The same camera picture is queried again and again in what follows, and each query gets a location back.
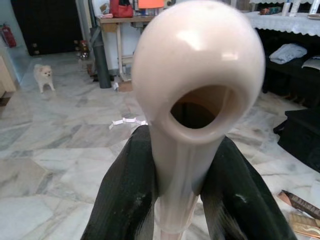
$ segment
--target fire extinguisher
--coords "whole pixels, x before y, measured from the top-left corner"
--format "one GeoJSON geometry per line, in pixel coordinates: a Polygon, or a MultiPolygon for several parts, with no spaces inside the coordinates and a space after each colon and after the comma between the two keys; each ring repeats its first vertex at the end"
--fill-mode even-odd
{"type": "Polygon", "coordinates": [[[3,24],[1,28],[1,35],[4,42],[9,46],[9,48],[14,48],[15,46],[17,46],[15,37],[7,24],[3,24]]]}

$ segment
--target round opening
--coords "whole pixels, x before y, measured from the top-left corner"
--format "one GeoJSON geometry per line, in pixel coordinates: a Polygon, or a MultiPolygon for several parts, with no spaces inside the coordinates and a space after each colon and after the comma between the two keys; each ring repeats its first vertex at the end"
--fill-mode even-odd
{"type": "Polygon", "coordinates": [[[190,129],[201,129],[215,120],[227,93],[225,86],[201,87],[181,97],[170,112],[181,125],[190,129]]]}

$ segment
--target pomeranian dog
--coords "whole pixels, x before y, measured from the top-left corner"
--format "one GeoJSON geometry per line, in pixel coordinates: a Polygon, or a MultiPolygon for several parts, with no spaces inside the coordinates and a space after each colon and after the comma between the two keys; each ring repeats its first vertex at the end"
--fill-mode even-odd
{"type": "Polygon", "coordinates": [[[33,69],[33,75],[38,83],[40,93],[44,92],[44,86],[48,84],[52,91],[55,91],[53,82],[52,82],[52,69],[48,65],[36,64],[33,69]]]}

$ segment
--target wooden door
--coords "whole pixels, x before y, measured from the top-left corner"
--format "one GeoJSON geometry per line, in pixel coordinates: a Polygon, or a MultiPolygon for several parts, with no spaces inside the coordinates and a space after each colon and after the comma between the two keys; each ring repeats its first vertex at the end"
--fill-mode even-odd
{"type": "Polygon", "coordinates": [[[31,56],[76,51],[82,39],[75,0],[11,0],[31,56]]]}

